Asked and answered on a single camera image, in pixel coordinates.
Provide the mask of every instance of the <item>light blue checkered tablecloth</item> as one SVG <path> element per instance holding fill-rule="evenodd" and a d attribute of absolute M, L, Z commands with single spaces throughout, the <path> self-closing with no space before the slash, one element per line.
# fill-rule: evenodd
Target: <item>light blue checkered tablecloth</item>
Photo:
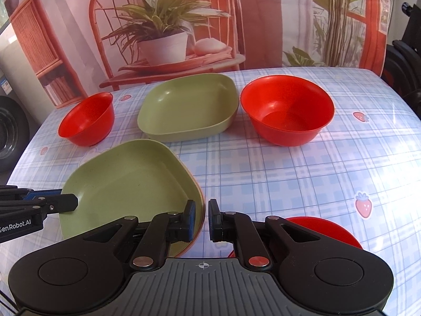
<path fill-rule="evenodd" d="M 419 316 L 420 120 L 390 87 L 366 70 L 274 68 L 226 75 L 241 92 L 251 80 L 273 74 L 311 80 L 333 98 L 335 117 L 311 143 L 292 148 L 272 146 L 257 136 L 240 108 L 234 124 L 224 133 L 167 145 L 195 176 L 206 200 L 216 198 L 223 211 L 244 212 L 259 221 L 271 214 L 319 216 L 348 229 L 364 249 L 392 268 L 395 285 L 385 312 L 389 316 Z M 59 138 L 58 125 L 71 107 L 55 110 L 22 155 L 9 183 L 33 189 L 61 188 L 81 163 L 122 142 L 143 137 L 136 118 L 155 85 L 113 93 L 113 129 L 94 148 L 76 147 Z M 369 201 L 357 201 L 358 193 L 365 193 Z M 362 208 L 369 208 L 368 203 L 372 209 L 365 218 Z M 58 216 L 52 215 L 44 230 L 1 244 L 1 289 L 9 293 L 7 274 L 17 259 L 60 240 Z M 226 256 L 231 249 L 229 244 L 210 242 L 206 221 L 185 256 Z"/>

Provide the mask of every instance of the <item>vase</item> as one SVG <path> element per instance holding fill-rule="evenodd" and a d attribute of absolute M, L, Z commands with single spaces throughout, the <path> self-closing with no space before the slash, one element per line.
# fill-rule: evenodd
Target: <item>vase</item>
<path fill-rule="evenodd" d="M 138 43 L 150 66 L 179 63 L 186 60 L 187 33 Z"/>
<path fill-rule="evenodd" d="M 19 0 L 6 0 L 4 2 L 4 7 L 6 7 L 6 11 L 9 16 L 12 15 L 12 13 L 15 11 L 18 5 L 19 5 Z"/>

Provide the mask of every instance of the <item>ribbed gray surface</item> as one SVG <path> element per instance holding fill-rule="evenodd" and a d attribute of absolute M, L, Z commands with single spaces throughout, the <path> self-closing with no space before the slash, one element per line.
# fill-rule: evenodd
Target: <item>ribbed gray surface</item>
<path fill-rule="evenodd" d="M 381 315 L 375 312 L 368 316 Z M 269 274 L 248 271 L 237 259 L 167 259 L 165 265 L 157 271 L 134 274 L 123 293 L 86 316 L 319 314 L 293 304 L 282 294 Z"/>

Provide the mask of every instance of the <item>white flower pot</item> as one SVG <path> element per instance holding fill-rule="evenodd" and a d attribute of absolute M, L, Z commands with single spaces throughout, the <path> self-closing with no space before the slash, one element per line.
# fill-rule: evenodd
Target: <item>white flower pot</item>
<path fill-rule="evenodd" d="M 186 32 L 169 37 L 139 42 L 138 47 L 146 57 L 149 65 L 179 63 L 186 60 Z"/>

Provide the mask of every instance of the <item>printed backdrop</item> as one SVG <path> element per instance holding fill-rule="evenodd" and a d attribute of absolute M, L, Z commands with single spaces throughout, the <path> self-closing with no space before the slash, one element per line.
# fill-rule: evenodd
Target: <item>printed backdrop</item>
<path fill-rule="evenodd" d="M 54 105 L 201 72 L 384 64 L 389 0 L 4 0 Z"/>

